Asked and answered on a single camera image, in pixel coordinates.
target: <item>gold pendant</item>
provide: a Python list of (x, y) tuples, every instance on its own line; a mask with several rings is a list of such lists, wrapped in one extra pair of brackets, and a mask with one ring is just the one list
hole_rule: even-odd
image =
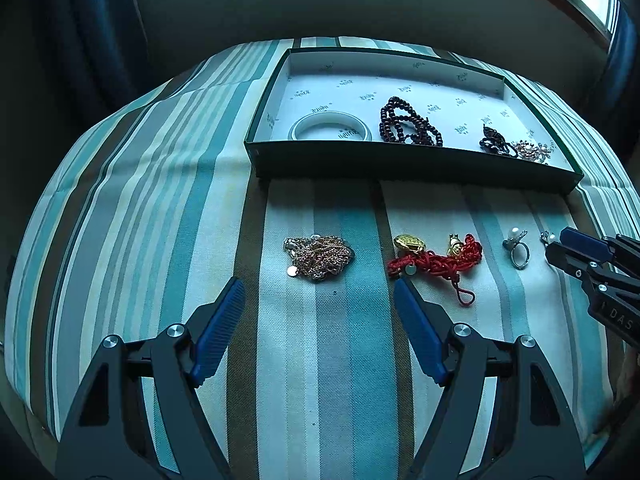
[(458, 235), (449, 235), (449, 249), (447, 249), (447, 256), (459, 258), (463, 246), (464, 244), (460, 241)]
[(421, 253), (426, 247), (420, 238), (411, 235), (398, 235), (394, 238), (394, 244), (398, 249), (410, 253)]

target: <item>bed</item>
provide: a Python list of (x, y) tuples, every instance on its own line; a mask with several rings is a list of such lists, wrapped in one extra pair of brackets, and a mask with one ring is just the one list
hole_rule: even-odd
[[(556, 130), (584, 172), (564, 198), (537, 192), (366, 180), (273, 180), (252, 174), (243, 140), (282, 53), (292, 47), (417, 52), (507, 77)], [(385, 263), (404, 232), (445, 250), (472, 233), (482, 263), (450, 285), (415, 279), (423, 297), (485, 337), (531, 334), (574, 414), (585, 461), (607, 439), (622, 342), (587, 314), (577, 280), (546, 264), (544, 230), (640, 238), (640, 198), (600, 134), (551, 90), (484, 62), (427, 46), (302, 38), (235, 46), (96, 124), (49, 182), (24, 235), (6, 313), (7, 375), (60, 439), (101, 340), (154, 337), (216, 298), (230, 276), (247, 304), (215, 377), (197, 390), (238, 479), (402, 478), (440, 389), (420, 371), (396, 316)], [(531, 257), (518, 271), (502, 248), (518, 226)], [(342, 236), (358, 257), (338, 279), (287, 276), (286, 237)], [(176, 468), (152, 380), (148, 420), (159, 459)], [(495, 381), (463, 470), (479, 463)]]

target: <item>pearl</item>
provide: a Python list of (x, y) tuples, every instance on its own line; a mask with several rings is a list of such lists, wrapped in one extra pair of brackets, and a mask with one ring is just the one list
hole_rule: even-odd
[(511, 229), (511, 232), (509, 232), (509, 240), (517, 240), (518, 236), (520, 236), (520, 229), (517, 227)]
[(549, 231), (543, 231), (543, 232), (540, 233), (540, 241), (542, 241), (543, 244), (548, 246), (549, 244), (552, 244), (553, 242), (557, 242), (558, 238), (556, 238), (555, 234), (550, 233)]

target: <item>red string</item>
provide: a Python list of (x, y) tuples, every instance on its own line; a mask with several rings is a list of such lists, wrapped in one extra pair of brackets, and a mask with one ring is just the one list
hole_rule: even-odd
[[(460, 255), (457, 258), (453, 256), (440, 256), (433, 251), (420, 251), (419, 253), (408, 253), (395, 260), (391, 260), (386, 264), (386, 272), (392, 278), (398, 278), (400, 273), (407, 265), (415, 265), (418, 270), (428, 272), (433, 276), (441, 276), (451, 282), (453, 288), (456, 289), (458, 301), (463, 306), (471, 305), (476, 295), (470, 290), (460, 288), (459, 272), (469, 270), (482, 259), (482, 245), (476, 242), (472, 235), (465, 236), (465, 243), (460, 247)], [(471, 296), (470, 301), (463, 301), (460, 293)]]

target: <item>pearl ring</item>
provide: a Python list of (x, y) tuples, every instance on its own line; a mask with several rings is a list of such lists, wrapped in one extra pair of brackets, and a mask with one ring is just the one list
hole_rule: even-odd
[[(521, 240), (526, 236), (526, 234), (527, 234), (526, 230), (521, 230), (517, 227), (514, 227), (509, 232), (509, 236), (507, 237), (507, 239), (502, 241), (502, 246), (510, 252), (511, 263), (518, 270), (524, 269), (529, 263), (529, 257), (530, 257), (529, 247), (526, 245), (526, 243), (521, 242)], [(515, 257), (513, 256), (513, 251), (515, 251), (516, 247), (519, 245), (523, 246), (525, 251), (527, 251), (527, 257), (525, 258), (524, 262), (521, 264), (516, 263)]]

